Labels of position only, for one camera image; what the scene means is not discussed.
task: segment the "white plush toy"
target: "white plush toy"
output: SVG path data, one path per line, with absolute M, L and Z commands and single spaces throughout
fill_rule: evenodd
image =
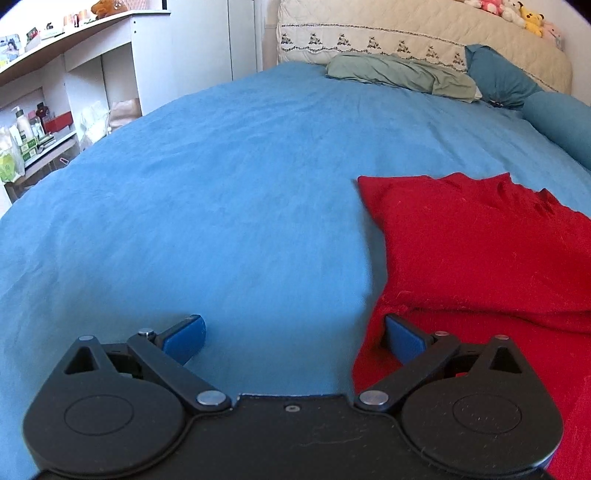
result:
M 482 2 L 480 0 L 464 0 L 464 3 L 474 8 L 482 8 Z
M 521 18 L 521 7 L 523 7 L 521 2 L 516 0 L 503 0 L 503 6 L 505 9 L 503 10 L 502 17 L 508 22 L 512 22 L 521 28 L 525 28 L 525 20 Z

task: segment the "teal pillow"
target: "teal pillow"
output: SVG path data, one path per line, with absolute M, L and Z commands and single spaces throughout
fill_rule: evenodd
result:
M 521 109 L 527 97 L 542 91 L 523 70 L 486 45 L 468 45 L 466 60 L 468 75 L 478 85 L 485 102 Z
M 522 113 L 538 132 L 591 170 L 591 107 L 563 93 L 538 92 L 525 101 Z

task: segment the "blue bolster pillow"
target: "blue bolster pillow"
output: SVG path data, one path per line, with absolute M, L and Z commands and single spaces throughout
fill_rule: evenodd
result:
M 563 93 L 538 92 L 527 97 L 522 113 L 538 132 L 591 170 L 591 107 Z

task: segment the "pink plush toy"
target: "pink plush toy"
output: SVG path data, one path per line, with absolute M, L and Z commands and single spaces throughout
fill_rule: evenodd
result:
M 542 38 L 552 42 L 557 48 L 564 51 L 564 38 L 556 25 L 551 22 L 544 22 L 542 27 Z
M 503 0 L 483 0 L 482 9 L 500 17 L 504 10 Z

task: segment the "red towel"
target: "red towel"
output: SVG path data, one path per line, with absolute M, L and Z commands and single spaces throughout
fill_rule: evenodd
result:
M 357 391 L 400 367 L 384 317 L 464 342 L 509 335 L 554 398 L 565 427 L 550 472 L 591 478 L 591 220 L 509 174 L 472 180 L 360 177 L 386 239 L 388 282 L 353 367 Z

